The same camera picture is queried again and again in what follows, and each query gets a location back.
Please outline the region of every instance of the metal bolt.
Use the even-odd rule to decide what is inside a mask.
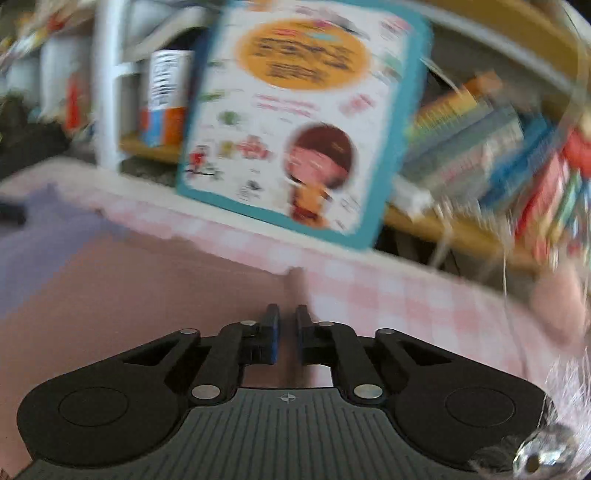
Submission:
[[[216,398],[222,391],[215,385],[199,385],[191,390],[191,395],[201,400]]]
[[[364,384],[357,385],[353,390],[353,393],[357,395],[359,398],[373,400],[375,398],[379,398],[382,395],[382,393],[384,393],[384,391],[377,385]]]

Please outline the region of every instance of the teal book border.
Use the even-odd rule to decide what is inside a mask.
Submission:
[[[226,8],[233,8],[240,2],[241,0],[232,0]],[[392,101],[392,116],[390,117],[390,125],[387,129],[389,131],[388,138],[382,150],[382,156],[378,161],[378,168],[374,172],[365,212],[357,230],[347,235],[334,230],[315,229],[297,223],[282,213],[246,205],[216,193],[203,192],[187,186],[183,180],[183,172],[187,165],[189,134],[192,131],[193,122],[199,115],[198,95],[195,95],[193,101],[194,105],[187,127],[187,141],[183,149],[182,162],[178,169],[177,192],[180,195],[349,248],[365,249],[373,246],[378,236],[385,205],[392,189],[392,178],[399,170],[406,151],[404,130],[407,126],[407,120],[417,109],[420,96],[423,92],[426,68],[423,66],[421,58],[430,52],[432,33],[427,21],[420,14],[406,7],[393,5],[388,1],[339,0],[339,3],[391,12],[404,19],[413,28],[413,33],[410,35],[402,82],[397,89],[396,98]],[[222,15],[218,25],[223,25],[226,12]],[[208,57],[217,44],[219,35],[222,32],[223,27],[218,27],[214,33],[210,49],[207,53]]]

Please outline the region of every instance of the children's book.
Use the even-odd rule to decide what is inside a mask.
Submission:
[[[422,17],[382,0],[230,2],[193,109],[179,193],[371,246],[430,39]]]

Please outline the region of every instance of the orange circle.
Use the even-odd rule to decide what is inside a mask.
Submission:
[[[357,81],[369,70],[364,44],[337,25],[282,20],[241,38],[242,68],[266,83],[290,90],[328,90]]]

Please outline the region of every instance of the crosshair marking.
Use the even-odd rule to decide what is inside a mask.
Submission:
[[[291,393],[284,393],[279,398],[282,399],[285,403],[289,403],[289,402],[294,401],[296,399],[296,396],[292,395]]]

